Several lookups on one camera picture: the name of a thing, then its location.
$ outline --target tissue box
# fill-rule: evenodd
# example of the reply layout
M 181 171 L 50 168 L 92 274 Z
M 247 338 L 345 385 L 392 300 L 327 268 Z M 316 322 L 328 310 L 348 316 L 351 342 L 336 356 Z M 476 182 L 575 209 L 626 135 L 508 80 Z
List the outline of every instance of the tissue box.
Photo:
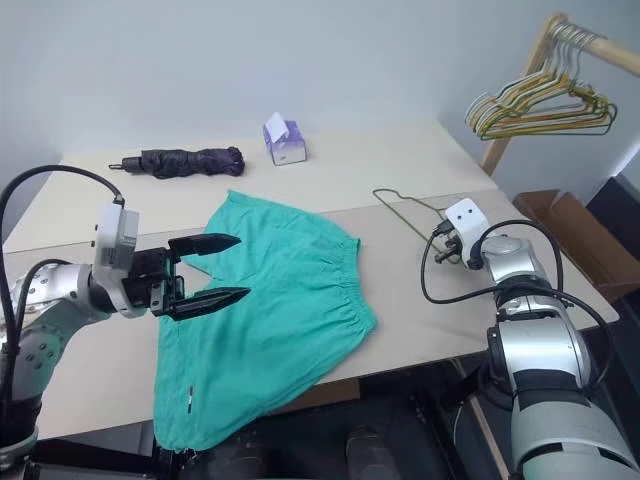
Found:
M 303 162 L 307 159 L 307 146 L 293 120 L 284 120 L 276 112 L 264 124 L 262 133 L 274 165 Z

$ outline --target green shorts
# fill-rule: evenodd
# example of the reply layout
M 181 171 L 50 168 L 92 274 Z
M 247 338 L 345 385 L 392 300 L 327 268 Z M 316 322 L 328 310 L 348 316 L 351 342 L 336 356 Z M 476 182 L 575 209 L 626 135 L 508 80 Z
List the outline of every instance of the green shorts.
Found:
M 211 275 L 207 288 L 251 292 L 210 315 L 160 320 L 154 430 L 172 450 L 210 448 L 290 402 L 375 326 L 359 240 L 329 220 L 230 191 L 205 232 L 242 243 L 187 263 Z

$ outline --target cardboard box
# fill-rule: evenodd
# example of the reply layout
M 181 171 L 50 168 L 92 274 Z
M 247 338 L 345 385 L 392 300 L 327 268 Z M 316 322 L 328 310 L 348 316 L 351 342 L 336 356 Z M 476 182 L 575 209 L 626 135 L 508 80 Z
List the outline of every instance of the cardboard box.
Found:
M 570 193 L 526 192 L 513 204 L 546 226 L 564 253 L 609 302 L 640 288 L 640 262 Z

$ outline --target clothing rack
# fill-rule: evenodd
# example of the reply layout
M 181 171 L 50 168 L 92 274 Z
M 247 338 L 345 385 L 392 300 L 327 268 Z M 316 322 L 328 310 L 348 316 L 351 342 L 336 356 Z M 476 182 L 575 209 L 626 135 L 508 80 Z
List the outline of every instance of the clothing rack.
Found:
M 522 76 L 534 73 L 540 68 L 547 56 L 549 32 L 559 23 L 567 22 L 569 17 L 564 13 L 554 13 L 545 21 L 542 30 L 535 43 L 533 51 L 527 62 L 527 66 Z M 623 48 L 605 37 L 598 37 L 582 48 L 582 51 L 589 52 L 605 62 L 618 68 L 626 70 L 633 75 L 640 77 L 640 55 L 626 48 Z M 498 166 L 498 162 L 504 155 L 504 151 L 509 145 L 510 138 L 500 138 L 491 140 L 487 151 L 482 158 L 480 166 L 489 175 L 493 175 Z

